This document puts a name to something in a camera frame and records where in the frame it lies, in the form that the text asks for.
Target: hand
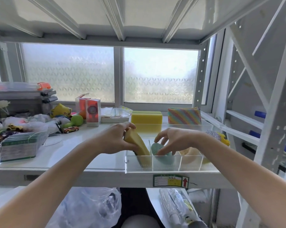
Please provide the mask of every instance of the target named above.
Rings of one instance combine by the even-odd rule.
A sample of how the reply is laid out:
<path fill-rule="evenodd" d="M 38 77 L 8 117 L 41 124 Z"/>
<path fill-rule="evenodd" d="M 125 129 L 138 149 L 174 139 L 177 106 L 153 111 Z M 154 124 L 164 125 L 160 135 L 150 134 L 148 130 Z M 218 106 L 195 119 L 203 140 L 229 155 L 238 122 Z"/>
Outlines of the hand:
<path fill-rule="evenodd" d="M 195 140 L 198 140 L 199 134 L 201 134 L 201 132 L 198 130 L 187 130 L 173 127 L 167 128 L 166 130 L 161 131 L 155 138 L 156 143 L 163 138 L 161 141 L 162 145 L 165 145 L 168 141 L 167 145 L 160 149 L 157 155 L 165 155 L 169 152 L 172 152 L 172 154 L 175 155 L 177 151 L 194 147 Z"/>
<path fill-rule="evenodd" d="M 107 154 L 118 153 L 122 150 L 136 151 L 138 149 L 136 145 L 123 140 L 125 131 L 129 128 L 136 129 L 136 126 L 131 122 L 124 122 L 110 126 L 95 137 L 87 140 L 87 145 L 91 147 L 91 145 L 97 144 L 99 152 Z"/>

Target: black pants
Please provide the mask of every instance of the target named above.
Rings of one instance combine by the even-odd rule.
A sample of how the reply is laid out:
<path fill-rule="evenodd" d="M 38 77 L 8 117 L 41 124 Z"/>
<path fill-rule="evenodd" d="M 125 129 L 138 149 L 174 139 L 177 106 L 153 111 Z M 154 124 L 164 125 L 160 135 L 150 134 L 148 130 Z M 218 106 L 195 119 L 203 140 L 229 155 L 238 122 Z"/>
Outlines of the black pants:
<path fill-rule="evenodd" d="M 145 188 L 120 188 L 122 211 L 118 223 L 112 228 L 120 228 L 127 218 L 137 214 L 148 215 L 156 219 L 161 228 L 165 228 L 151 204 Z"/>

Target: red arrow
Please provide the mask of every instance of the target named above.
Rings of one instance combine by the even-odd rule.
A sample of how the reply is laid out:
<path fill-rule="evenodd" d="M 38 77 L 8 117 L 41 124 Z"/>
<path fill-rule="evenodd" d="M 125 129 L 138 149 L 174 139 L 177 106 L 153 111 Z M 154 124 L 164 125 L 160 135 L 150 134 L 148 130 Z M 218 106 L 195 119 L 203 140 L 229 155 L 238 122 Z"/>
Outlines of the red arrow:
<path fill-rule="evenodd" d="M 187 184 L 187 179 L 185 178 L 185 179 L 183 180 L 183 187 L 186 187 L 186 184 Z"/>

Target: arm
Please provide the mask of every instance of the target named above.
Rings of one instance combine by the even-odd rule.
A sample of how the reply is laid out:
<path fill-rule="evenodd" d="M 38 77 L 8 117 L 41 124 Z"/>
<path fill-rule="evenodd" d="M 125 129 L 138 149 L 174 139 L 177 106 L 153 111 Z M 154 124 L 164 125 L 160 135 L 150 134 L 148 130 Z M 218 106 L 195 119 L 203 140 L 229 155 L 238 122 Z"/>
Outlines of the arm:
<path fill-rule="evenodd" d="M 237 153 L 210 135 L 195 131 L 168 128 L 155 142 L 168 144 L 158 155 L 194 147 L 200 150 L 236 188 L 262 221 L 270 227 L 286 228 L 286 181 Z"/>
<path fill-rule="evenodd" d="M 137 149 L 123 140 L 128 127 L 135 129 L 129 122 L 116 124 L 76 146 L 0 208 L 0 228 L 44 228 L 77 177 L 98 154 Z"/>

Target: stack of cards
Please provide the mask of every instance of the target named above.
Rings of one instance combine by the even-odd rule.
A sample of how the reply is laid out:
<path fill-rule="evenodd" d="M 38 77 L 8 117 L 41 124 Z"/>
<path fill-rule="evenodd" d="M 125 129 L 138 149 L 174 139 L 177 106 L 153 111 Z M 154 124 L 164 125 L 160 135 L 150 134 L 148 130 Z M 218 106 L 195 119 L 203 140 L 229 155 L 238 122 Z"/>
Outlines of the stack of cards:
<path fill-rule="evenodd" d="M 19 133 L 2 141 L 0 162 L 15 161 L 36 156 L 48 137 L 47 132 Z"/>

